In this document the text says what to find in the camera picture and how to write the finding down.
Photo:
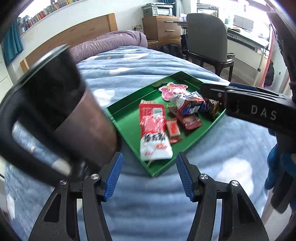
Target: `snack package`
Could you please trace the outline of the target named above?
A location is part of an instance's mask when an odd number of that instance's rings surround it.
[[[177,143],[179,141],[182,141],[183,138],[180,136],[181,132],[177,124],[177,118],[172,118],[167,120],[166,124],[168,128],[168,134],[170,136],[169,138],[170,143]]]
[[[157,104],[157,103],[152,100],[141,100],[140,104]]]
[[[170,97],[170,102],[177,106],[182,115],[191,115],[197,111],[206,112],[210,107],[204,98],[197,92],[187,92]]]
[[[211,115],[214,119],[216,119],[217,116],[218,116],[218,110],[219,110],[219,106],[220,106],[219,101],[217,101],[217,100],[212,100],[212,99],[206,99],[206,98],[205,98],[205,101],[207,102],[207,104],[208,104],[209,107],[210,107],[210,110],[209,110],[210,115]]]
[[[165,101],[169,101],[169,98],[187,92],[187,85],[176,85],[173,82],[167,83],[167,85],[160,87],[158,90],[161,92],[161,97]]]
[[[183,116],[178,112],[176,106],[168,107],[168,109],[185,126],[186,130],[193,130],[202,126],[201,120],[196,115]]]
[[[144,161],[171,159],[173,150],[165,133],[165,108],[162,104],[140,104],[140,155]]]

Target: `mug handle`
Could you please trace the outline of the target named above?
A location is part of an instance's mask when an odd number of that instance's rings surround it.
[[[12,136],[13,125],[18,119],[21,124],[25,124],[25,128],[29,127],[28,130],[51,151],[65,160],[71,160],[70,165],[75,171],[71,171],[69,176],[66,176],[23,149]],[[27,100],[20,85],[10,89],[0,104],[0,146],[2,157],[41,182],[57,186],[60,180],[83,180],[83,171],[77,171],[77,169],[84,169],[85,165],[78,163],[78,156],[67,152],[67,149],[54,137],[53,131]]]

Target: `backpack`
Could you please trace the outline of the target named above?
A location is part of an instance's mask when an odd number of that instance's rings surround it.
[[[183,59],[182,49],[179,44],[166,44],[159,47],[158,51]]]

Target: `screw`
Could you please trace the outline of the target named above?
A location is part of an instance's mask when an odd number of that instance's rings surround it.
[[[96,180],[99,178],[99,174],[93,174],[91,175],[91,179]]]
[[[200,179],[207,180],[209,176],[207,174],[201,174]]]
[[[231,185],[233,185],[233,186],[235,186],[235,187],[238,187],[239,182],[238,182],[238,181],[232,181],[232,182],[231,182]]]
[[[60,180],[59,184],[60,184],[61,186],[64,186],[64,185],[67,184],[67,181],[65,181],[65,180]]]

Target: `blue gripper pad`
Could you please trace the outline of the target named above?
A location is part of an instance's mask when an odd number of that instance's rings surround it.
[[[105,192],[104,192],[104,200],[105,202],[113,196],[115,186],[117,184],[119,174],[121,172],[123,166],[123,155],[120,152],[111,171],[109,176],[106,179],[106,185],[105,185]]]
[[[177,155],[176,165],[181,178],[181,182],[183,184],[185,194],[187,197],[190,198],[190,201],[193,201],[195,198],[194,191],[193,191],[193,180],[189,174],[189,171],[180,153],[178,153]]]
[[[229,86],[237,87],[239,89],[244,89],[244,90],[257,91],[257,89],[254,86],[249,86],[249,85],[230,83]]]

